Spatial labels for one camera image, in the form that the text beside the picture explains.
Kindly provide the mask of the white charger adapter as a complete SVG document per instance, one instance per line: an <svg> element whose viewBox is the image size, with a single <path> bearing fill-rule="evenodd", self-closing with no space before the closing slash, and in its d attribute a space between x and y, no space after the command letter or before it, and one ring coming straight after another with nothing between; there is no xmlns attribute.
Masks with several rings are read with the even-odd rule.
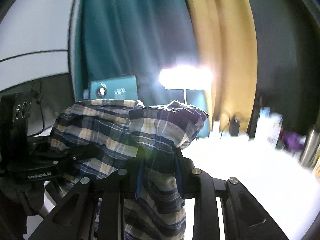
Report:
<svg viewBox="0 0 320 240"><path fill-rule="evenodd" d="M220 120L214 120L212 125L212 136L214 138L221 138Z"/></svg>

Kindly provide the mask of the teal box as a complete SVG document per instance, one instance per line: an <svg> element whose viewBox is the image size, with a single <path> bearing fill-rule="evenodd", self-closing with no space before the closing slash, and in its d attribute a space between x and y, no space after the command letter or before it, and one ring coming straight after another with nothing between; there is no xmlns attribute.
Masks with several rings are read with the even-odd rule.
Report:
<svg viewBox="0 0 320 240"><path fill-rule="evenodd" d="M137 100L137 80L134 75L92 81L89 85L90 99Z"/></svg>

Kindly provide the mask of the yellow curtain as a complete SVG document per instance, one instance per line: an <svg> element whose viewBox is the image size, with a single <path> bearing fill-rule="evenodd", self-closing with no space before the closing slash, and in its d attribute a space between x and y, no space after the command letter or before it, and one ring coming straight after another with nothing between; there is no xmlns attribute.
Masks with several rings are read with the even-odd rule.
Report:
<svg viewBox="0 0 320 240"><path fill-rule="evenodd" d="M257 86L257 38L249 0L187 0L200 63L211 69L205 90L209 120L239 114L246 131Z"/></svg>

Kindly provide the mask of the blue yellow plaid pants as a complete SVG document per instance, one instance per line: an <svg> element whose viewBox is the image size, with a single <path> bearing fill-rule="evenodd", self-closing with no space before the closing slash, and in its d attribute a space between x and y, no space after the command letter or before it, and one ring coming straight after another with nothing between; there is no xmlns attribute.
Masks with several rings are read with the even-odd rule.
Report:
<svg viewBox="0 0 320 240"><path fill-rule="evenodd" d="M49 143L62 153L93 144L101 152L68 169L54 182L63 197L82 177L103 179L145 151L143 186L137 200L126 200L126 239L184 239L185 201L174 176L174 157L197 137L208 114L172 101L145 107L133 100L82 100L57 117Z"/></svg>

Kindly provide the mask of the purple cloth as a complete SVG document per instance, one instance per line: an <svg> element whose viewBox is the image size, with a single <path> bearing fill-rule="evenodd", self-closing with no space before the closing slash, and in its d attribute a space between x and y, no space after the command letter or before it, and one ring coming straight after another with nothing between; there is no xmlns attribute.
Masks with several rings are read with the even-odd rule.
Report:
<svg viewBox="0 0 320 240"><path fill-rule="evenodd" d="M284 131L282 135L282 142L285 149L290 152L301 151L306 142L306 135L300 135L296 132Z"/></svg>

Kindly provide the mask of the white plastic basket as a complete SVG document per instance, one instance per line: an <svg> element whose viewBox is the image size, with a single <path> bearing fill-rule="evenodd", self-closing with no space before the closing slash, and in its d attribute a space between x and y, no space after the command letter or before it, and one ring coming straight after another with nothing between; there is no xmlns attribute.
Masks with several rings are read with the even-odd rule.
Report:
<svg viewBox="0 0 320 240"><path fill-rule="evenodd" d="M283 123L283 116L279 113L271 113L270 107L264 107L259 112L257 128L254 139L268 142L276 146Z"/></svg>

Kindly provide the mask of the white desk lamp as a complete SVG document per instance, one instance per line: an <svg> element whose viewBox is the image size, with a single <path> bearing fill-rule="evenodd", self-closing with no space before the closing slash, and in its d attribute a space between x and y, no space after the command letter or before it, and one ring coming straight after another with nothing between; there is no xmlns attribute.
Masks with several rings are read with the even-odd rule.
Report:
<svg viewBox="0 0 320 240"><path fill-rule="evenodd" d="M184 103L187 103L187 90L211 89L214 73L207 65L177 64L163 68L158 75L159 83L166 90L183 90Z"/></svg>

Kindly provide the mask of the stainless steel tumbler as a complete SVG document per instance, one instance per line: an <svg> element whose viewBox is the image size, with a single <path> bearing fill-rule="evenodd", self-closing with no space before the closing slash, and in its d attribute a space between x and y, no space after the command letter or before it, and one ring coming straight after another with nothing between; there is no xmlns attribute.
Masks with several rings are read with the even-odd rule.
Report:
<svg viewBox="0 0 320 240"><path fill-rule="evenodd" d="M319 128L313 126L310 129L299 163L305 168L313 168L316 165L317 152L319 148Z"/></svg>

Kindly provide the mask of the teal curtain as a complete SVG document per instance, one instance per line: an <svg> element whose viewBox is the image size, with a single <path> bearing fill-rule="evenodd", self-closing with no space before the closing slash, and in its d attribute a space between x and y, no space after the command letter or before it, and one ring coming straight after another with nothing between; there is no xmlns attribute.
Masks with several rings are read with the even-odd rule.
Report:
<svg viewBox="0 0 320 240"><path fill-rule="evenodd" d="M134 75L147 107L184 102L183 90L166 90L159 72L200 65L187 0L79 0L75 20L73 85L89 98L92 81ZM208 109L203 90L187 90L187 104Z"/></svg>

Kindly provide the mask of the black charger adapter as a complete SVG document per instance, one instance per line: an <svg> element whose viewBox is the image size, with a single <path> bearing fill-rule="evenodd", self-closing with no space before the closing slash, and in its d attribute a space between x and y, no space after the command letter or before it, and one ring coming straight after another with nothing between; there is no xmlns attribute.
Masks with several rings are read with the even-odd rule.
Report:
<svg viewBox="0 0 320 240"><path fill-rule="evenodd" d="M231 137L237 137L240 131L240 119L234 115L229 124L229 134Z"/></svg>

